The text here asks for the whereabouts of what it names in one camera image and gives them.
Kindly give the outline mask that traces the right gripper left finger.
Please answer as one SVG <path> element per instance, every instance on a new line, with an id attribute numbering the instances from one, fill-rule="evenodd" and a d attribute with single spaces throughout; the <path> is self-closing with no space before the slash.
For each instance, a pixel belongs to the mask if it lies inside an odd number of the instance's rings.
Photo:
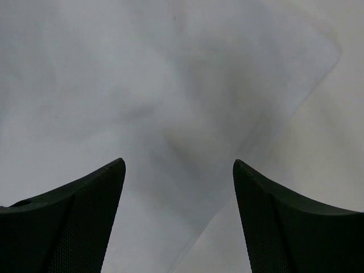
<path id="1" fill-rule="evenodd" d="M 1 207 L 1 272 L 100 272 L 125 173 L 119 158 L 76 181 Z"/>

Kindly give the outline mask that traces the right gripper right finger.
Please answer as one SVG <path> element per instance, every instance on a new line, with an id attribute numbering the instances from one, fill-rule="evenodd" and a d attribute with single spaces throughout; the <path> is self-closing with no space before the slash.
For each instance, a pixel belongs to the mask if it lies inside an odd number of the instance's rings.
<path id="1" fill-rule="evenodd" d="M 298 194 L 241 160 L 233 166 L 252 272 L 363 272 L 363 213 Z"/>

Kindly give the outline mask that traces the white skirt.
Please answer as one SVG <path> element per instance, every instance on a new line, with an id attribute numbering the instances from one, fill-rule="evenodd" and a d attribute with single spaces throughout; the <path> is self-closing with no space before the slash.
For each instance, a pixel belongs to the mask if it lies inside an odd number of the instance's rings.
<path id="1" fill-rule="evenodd" d="M 122 157 L 104 272 L 170 272 L 340 55 L 288 1 L 2 1 L 1 204 Z"/>

